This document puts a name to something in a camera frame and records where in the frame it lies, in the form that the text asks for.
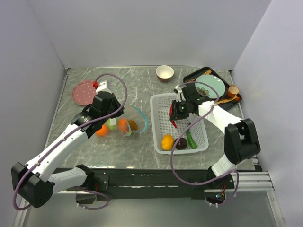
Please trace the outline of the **red chili pepper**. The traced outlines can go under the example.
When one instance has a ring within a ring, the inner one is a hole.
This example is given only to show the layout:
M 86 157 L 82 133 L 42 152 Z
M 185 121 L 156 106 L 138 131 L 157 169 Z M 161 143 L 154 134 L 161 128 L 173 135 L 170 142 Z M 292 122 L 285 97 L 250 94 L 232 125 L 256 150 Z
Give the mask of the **red chili pepper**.
M 176 111 L 175 105 L 172 104 L 171 107 L 170 107 L 170 111 L 169 111 L 169 120 L 170 120 L 170 122 L 172 123 L 172 125 L 174 126 L 175 129 L 177 128 L 177 125 L 175 123 L 177 113 L 178 112 Z

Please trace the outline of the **green lime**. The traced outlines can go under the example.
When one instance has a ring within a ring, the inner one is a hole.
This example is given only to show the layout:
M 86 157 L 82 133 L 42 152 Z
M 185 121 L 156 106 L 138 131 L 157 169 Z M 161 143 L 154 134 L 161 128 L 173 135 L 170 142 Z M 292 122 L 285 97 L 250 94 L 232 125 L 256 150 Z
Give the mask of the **green lime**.
M 106 125 L 107 125 L 107 127 L 109 128 L 110 131 L 111 131 L 111 130 L 116 130 L 116 129 L 118 128 L 117 121 L 116 121 L 115 118 L 113 118 L 113 119 L 108 119 L 108 120 L 106 121 Z

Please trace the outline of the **orange tangerine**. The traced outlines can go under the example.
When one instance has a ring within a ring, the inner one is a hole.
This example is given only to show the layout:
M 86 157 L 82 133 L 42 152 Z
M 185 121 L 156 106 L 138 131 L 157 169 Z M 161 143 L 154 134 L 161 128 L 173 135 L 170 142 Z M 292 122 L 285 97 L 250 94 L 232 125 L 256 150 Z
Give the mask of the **orange tangerine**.
M 127 119 L 125 119 L 125 118 L 120 119 L 118 121 L 118 128 L 123 134 L 128 133 L 129 132 L 129 127 L 128 127 Z
M 110 132 L 110 130 L 107 127 L 107 125 L 103 124 L 102 128 L 100 130 L 96 131 L 95 135 L 98 137 L 105 137 L 109 134 L 109 132 Z

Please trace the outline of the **clear blue-zipper zip bag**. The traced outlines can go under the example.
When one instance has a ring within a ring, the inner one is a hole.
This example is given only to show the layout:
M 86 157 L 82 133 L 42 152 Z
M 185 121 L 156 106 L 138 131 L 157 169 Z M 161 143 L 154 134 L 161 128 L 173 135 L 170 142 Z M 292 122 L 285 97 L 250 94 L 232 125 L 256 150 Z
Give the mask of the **clear blue-zipper zip bag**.
M 130 137 L 135 133 L 143 133 L 148 123 L 141 109 L 125 104 L 124 113 L 116 118 L 109 118 L 95 135 L 99 138 Z

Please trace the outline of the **brown kiwi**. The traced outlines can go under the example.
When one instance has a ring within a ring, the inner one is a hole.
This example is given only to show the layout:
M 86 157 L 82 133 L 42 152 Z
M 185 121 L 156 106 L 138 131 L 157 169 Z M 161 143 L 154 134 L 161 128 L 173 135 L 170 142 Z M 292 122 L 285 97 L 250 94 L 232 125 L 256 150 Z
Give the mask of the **brown kiwi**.
M 138 126 L 137 126 L 137 124 L 135 123 L 135 121 L 133 121 L 133 120 L 127 120 L 127 121 L 128 121 L 128 123 L 129 123 L 130 129 L 131 129 L 132 131 L 138 130 Z

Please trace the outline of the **green chili pepper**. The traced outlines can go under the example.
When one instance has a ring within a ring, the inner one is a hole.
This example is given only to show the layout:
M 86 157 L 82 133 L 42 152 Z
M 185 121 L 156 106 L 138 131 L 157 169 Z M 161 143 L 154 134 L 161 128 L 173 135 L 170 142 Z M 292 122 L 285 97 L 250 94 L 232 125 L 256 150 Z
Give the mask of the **green chili pepper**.
M 187 141 L 188 141 L 188 144 L 189 146 L 192 148 L 192 149 L 196 149 L 197 148 L 197 144 L 196 142 L 194 141 L 192 135 L 191 135 L 191 132 L 190 130 L 187 130 L 186 132 L 186 137 L 187 137 Z

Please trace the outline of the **dark purple mangosteen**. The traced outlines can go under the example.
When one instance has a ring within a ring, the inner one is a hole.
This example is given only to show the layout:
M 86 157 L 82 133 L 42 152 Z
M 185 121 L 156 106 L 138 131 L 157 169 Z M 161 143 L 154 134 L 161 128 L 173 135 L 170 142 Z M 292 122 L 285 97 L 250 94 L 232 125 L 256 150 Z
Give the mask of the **dark purple mangosteen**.
M 178 150 L 184 150 L 187 147 L 187 140 L 185 138 L 180 138 L 180 140 L 177 142 L 175 140 L 176 149 Z

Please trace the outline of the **yellow orange persimmon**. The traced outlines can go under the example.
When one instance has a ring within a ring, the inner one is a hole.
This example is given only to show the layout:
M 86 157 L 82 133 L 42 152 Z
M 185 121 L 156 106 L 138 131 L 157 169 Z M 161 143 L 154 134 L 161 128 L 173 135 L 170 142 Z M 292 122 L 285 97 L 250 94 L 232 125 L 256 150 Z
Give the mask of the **yellow orange persimmon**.
M 174 145 L 174 138 L 170 134 L 163 136 L 161 141 L 161 148 L 163 151 L 170 151 Z

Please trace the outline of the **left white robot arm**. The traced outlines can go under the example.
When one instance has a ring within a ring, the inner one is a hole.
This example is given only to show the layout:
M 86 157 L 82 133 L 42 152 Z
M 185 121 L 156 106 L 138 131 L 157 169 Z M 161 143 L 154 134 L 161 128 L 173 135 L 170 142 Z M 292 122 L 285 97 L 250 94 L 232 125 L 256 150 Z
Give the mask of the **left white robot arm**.
M 76 114 L 63 133 L 44 151 L 26 164 L 17 162 L 11 169 L 15 195 L 20 195 L 30 206 L 43 206 L 55 193 L 79 186 L 84 190 L 94 184 L 94 173 L 84 165 L 70 171 L 53 174 L 54 170 L 81 143 L 100 130 L 110 118 L 124 112 L 114 94 L 98 92 L 93 102 Z

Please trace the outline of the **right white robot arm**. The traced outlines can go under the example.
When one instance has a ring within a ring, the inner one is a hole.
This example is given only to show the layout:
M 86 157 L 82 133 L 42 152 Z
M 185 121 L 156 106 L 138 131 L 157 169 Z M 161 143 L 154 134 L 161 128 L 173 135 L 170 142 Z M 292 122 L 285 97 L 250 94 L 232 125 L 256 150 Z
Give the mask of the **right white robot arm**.
M 193 87 L 176 86 L 176 99 L 172 101 L 169 120 L 183 120 L 190 114 L 199 116 L 199 120 L 207 119 L 224 134 L 224 155 L 210 167 L 207 183 L 212 188 L 223 184 L 223 175 L 236 169 L 243 161 L 257 155 L 260 143 L 255 124 L 251 119 L 242 119 L 232 115 L 218 106 L 214 100 L 200 95 Z

